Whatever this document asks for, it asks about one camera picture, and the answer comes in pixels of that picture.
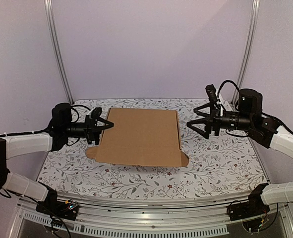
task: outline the white patterned mat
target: white patterned mat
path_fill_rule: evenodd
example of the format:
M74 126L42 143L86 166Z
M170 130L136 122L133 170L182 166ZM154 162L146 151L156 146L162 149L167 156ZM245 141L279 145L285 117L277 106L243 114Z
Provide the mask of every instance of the white patterned mat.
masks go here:
M189 165L162 168L98 163L86 157L89 145L81 139L50 152L38 181L61 192L127 199L216 196L250 191L266 182L247 138L231 137L221 130L220 136L206 140L186 127L187 121L199 118L193 108L205 103L203 99L79 100L76 104L102 107L103 118L110 107L177 110L182 150L190 158ZM86 110L77 109L83 120Z

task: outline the white arm segment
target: white arm segment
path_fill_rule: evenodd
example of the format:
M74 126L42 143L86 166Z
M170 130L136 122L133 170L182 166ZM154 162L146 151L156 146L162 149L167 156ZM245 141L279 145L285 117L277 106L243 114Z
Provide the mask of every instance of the white arm segment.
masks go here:
M293 158L293 135L283 126L273 135L270 148L280 151ZM270 205L278 202L293 202L293 182L267 185L261 194L264 204Z
M264 204L270 205L278 202L293 202L293 182L282 184L269 184L261 194Z
M33 152L51 151L53 138L47 133L6 136L6 159L19 155L26 155Z
M283 126L277 128L277 131L278 133L273 135L270 148L293 158L293 135Z
M32 181L24 176L9 173L3 189L22 194L22 196L32 197L43 202L47 196L47 188L39 182Z

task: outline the cardboard box lid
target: cardboard box lid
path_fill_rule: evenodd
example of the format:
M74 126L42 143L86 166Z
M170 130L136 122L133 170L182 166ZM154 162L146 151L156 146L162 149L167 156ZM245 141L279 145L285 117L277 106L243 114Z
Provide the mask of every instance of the cardboard box lid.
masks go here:
M102 134L100 145L87 149L97 162L184 167L177 111L111 108L108 120L115 125Z

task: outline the wire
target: wire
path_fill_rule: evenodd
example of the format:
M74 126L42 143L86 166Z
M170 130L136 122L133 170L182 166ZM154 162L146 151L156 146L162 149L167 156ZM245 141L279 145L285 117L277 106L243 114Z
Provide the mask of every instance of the wire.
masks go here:
M231 134L228 132L228 129L226 129L226 134L234 136L234 137L238 137L238 138L246 138L248 137L248 135L236 135L236 134Z
M292 134L293 135L293 131L291 130L291 129L289 129L289 127L284 123L284 122L282 122L282 120L280 120L279 118L277 118L277 117L275 117L275 116L271 116L271 115L269 115L269 114L266 114L266 113L262 113L264 116L266 116L266 117L269 117L269 118L272 118L272 119L274 119L274 120L276 120L276 121L278 121L280 124L282 124L282 126L290 133L290 134Z
M265 231L265 230L269 229L274 224L274 222L276 221L276 218L277 218L278 214L279 214L279 204L276 203L276 213L275 213L275 217L274 217L273 221L266 228L260 229L260 231Z
M239 105L239 100L236 101L236 103L234 104L234 109L236 109L237 111L239 111L239 108L237 108Z
M67 233L68 233L68 238L71 238L71 233L70 233L70 231L69 231L69 228L67 227L67 225L66 225L66 223L59 217L59 216L57 216L55 213L53 213L51 210L49 210L47 207L45 207L43 204L41 204L41 203L39 203L38 201L36 201L34 198L32 198L32 197L28 197L29 199L31 199L33 202L35 202L36 204L38 204L39 206L41 206L42 208L44 208L48 213L50 213L50 215L51 215L51 219L52 219L52 233L56 236L56 237L58 237L58 238L62 238L62 237L60 237L60 236L58 236L57 234L56 234L56 232L54 232L54 225L53 225L53 223L55 223L56 225L58 224L58 225L60 225L58 222L57 222L57 220L56 219L53 219L53 217L57 217L58 218L58 220L60 221L60 223L61 223L61 225L63 225L65 228L66 228L66 230L67 230Z
M232 201L232 202L229 204L229 206L227 207L227 214L228 214L229 216L230 216L230 211L229 211L230 206L231 206L233 203L235 203L235 202L239 202L240 204L242 204L242 202L239 201L239 200L234 200L234 201Z
M72 107L72 108L80 107L80 108L85 108L85 109L87 109L88 111L91 111L91 109L88 108L88 107L85 106L85 105L73 105L73 106L71 106L71 107Z
M226 112L227 110L226 110L225 106L222 103L220 103L220 105L223 108L223 110Z
M3 193L1 193L1 189L0 189L0 195L1 195L2 197L9 198L9 199L12 198L12 196L8 193L8 191L6 191L5 189L3 189L3 191L6 193L6 195L3 194Z
M6 137L6 136L17 136L17 135L32 135L32 134L39 134L39 133L43 133L43 132L45 132L46 129L43 129L43 130L37 130L37 131L34 131L34 132L26 131L26 132L7 133L7 134L2 134L2 135L0 135L0 137Z
M66 144L66 146L73 146L75 143L77 143L77 142L79 142L79 140L80 140L80 138L77 138L77 140L75 141L75 142L73 142L71 145L69 145L69 144Z
M72 121L71 123L76 123L80 118L80 114L75 108L71 108L71 109L77 114L77 119L75 121Z
M237 86L237 84L235 82L233 82L232 80L225 80L222 82L222 84L220 85L219 87L219 90L218 90L218 94L217 94L217 98L219 98L219 94L220 94L220 91L221 89L223 88L223 86L226 84L226 83L231 83L234 85L235 89L240 93L240 89L239 87Z
M265 213L265 217L263 218L263 221L262 221L262 224L264 225L265 223L267 223L267 221L265 219L268 218L269 214L267 214L266 211L263 211L263 212Z

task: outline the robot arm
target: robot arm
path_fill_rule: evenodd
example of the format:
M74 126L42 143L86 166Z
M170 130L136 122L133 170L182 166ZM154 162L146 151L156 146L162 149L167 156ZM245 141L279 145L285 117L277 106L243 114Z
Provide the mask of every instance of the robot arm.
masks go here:
M220 129L242 130L247 136L266 148L280 151L293 158L293 132L278 118L262 113L262 94L252 89L241 89L237 112L226 111L219 100L219 93L213 85L206 87L209 103L194 109L194 112L203 118L189 121L187 127L193 129L206 139L214 131L218 136ZM210 108L210 113L200 110ZM204 124L204 130L195 127ZM259 215L268 211L270 204L278 202L293 202L293 182L283 184L260 184L249 195L248 204L232 205L234 207L249 207L249 215Z
M68 103L58 104L52 110L53 117L46 129L0 135L0 189L30 197L42 202L48 210L58 213L57 207L61 202L57 201L57 192L42 183L11 173L6 167L6 161L34 152L58 151L68 144L71 137L86 138L88 144L95 141L98 145L102 130L114 126L112 122L100 117L101 108L90 110L84 122L72 122L71 110L73 106Z

